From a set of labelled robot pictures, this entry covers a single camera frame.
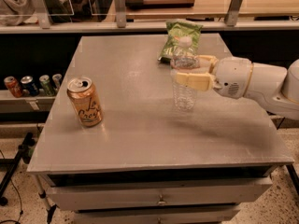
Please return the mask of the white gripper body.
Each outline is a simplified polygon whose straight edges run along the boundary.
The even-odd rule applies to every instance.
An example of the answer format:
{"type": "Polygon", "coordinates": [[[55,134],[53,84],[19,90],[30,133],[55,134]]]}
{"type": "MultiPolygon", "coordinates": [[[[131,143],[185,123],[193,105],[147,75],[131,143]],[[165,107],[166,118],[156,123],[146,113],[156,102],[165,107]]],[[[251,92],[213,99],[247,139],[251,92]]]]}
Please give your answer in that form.
{"type": "Polygon", "coordinates": [[[213,90],[223,97],[241,98],[249,85],[252,70],[249,59],[227,57],[219,60],[212,74],[216,77],[213,90]]]}

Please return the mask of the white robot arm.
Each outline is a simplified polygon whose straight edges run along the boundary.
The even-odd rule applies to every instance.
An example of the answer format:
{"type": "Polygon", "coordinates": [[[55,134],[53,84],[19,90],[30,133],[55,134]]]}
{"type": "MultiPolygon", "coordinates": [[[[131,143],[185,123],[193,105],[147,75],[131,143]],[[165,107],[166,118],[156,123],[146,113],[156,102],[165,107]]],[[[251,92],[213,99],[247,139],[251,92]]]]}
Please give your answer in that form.
{"type": "Polygon", "coordinates": [[[194,72],[175,70],[174,81],[198,91],[214,90],[223,97],[251,99],[270,113],[299,120],[298,61],[284,68],[237,57],[200,59],[204,67],[194,72]]]}

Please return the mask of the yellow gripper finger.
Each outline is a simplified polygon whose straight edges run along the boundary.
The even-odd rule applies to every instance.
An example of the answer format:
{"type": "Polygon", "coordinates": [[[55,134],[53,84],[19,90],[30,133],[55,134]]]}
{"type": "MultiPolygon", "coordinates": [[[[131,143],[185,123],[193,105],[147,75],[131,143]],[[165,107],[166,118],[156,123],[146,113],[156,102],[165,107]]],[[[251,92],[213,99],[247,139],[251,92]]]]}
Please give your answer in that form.
{"type": "Polygon", "coordinates": [[[196,58],[201,73],[211,73],[218,62],[218,59],[212,55],[197,55],[196,58]]]}
{"type": "Polygon", "coordinates": [[[197,90],[208,91],[213,88],[215,77],[209,73],[180,73],[175,75],[178,84],[197,90]]]}

